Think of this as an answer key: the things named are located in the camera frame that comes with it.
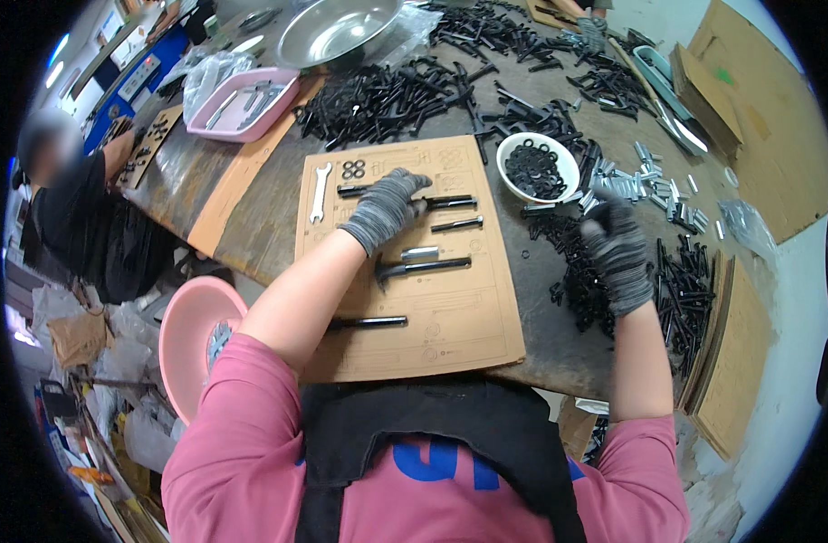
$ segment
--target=white plate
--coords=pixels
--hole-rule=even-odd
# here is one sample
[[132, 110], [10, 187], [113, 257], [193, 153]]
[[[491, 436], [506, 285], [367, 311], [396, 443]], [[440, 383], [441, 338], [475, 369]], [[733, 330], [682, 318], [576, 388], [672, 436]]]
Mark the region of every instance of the white plate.
[[[546, 143], [549, 145], [550, 150], [554, 151], [559, 156], [559, 159], [555, 162], [555, 167], [558, 168], [559, 176], [564, 181], [566, 188], [561, 192], [556, 200], [541, 200], [540, 198], [529, 196], [522, 190], [517, 189], [517, 186], [513, 183], [513, 181], [507, 178], [507, 172], [504, 171], [504, 161], [510, 157], [510, 153], [517, 148], [517, 145], [522, 145], [522, 142], [528, 139], [535, 143], [535, 147], [541, 145], [542, 143]], [[502, 174], [504, 184], [507, 185], [510, 192], [517, 195], [517, 197], [519, 197], [522, 201], [559, 203], [576, 192], [577, 187], [580, 186], [580, 168], [577, 168], [576, 160], [574, 159], [574, 156], [571, 155], [571, 152], [568, 151], [564, 145], [557, 142], [553, 138], [542, 136], [536, 132], [520, 132], [519, 134], [513, 134], [504, 138], [504, 141], [498, 146], [498, 151], [495, 153], [495, 160], [498, 162], [498, 171]]]
[[255, 36], [254, 38], [250, 38], [245, 40], [244, 42], [240, 43], [238, 46], [233, 49], [234, 53], [244, 53], [254, 47], [256, 44], [263, 40], [263, 34], [260, 36]]

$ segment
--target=silver open-end wrench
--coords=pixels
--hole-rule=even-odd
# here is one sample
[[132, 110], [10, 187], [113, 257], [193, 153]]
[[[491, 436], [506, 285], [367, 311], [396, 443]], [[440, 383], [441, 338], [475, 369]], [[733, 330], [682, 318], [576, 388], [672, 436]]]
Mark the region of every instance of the silver open-end wrench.
[[332, 171], [332, 162], [327, 162], [325, 168], [314, 168], [317, 173], [317, 186], [314, 188], [314, 203], [311, 205], [311, 224], [314, 221], [323, 222], [323, 197], [326, 195], [326, 177]]

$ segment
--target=gray knit glove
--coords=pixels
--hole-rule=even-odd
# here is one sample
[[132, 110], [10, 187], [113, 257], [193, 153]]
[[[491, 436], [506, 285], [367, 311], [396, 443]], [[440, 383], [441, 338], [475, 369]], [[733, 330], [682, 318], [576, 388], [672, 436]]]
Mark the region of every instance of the gray knit glove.
[[577, 17], [577, 26], [582, 32], [582, 41], [589, 53], [603, 53], [607, 42], [607, 20], [603, 17]]
[[411, 196], [431, 184], [432, 180], [426, 176], [396, 168], [366, 191], [354, 214], [338, 228], [353, 235], [371, 256], [376, 248], [426, 210], [426, 201], [421, 198], [411, 201]]
[[603, 203], [580, 225], [580, 234], [598, 275], [610, 289], [610, 309], [620, 317], [652, 299], [646, 240], [628, 201], [601, 191], [597, 197]]

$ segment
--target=stainless steel bowl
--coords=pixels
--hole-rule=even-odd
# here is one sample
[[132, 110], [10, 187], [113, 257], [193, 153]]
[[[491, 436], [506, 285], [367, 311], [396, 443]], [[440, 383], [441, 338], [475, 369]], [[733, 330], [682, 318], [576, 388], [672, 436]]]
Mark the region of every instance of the stainless steel bowl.
[[393, 22], [403, 0], [321, 0], [300, 13], [278, 42], [278, 63], [310, 68], [338, 58]]

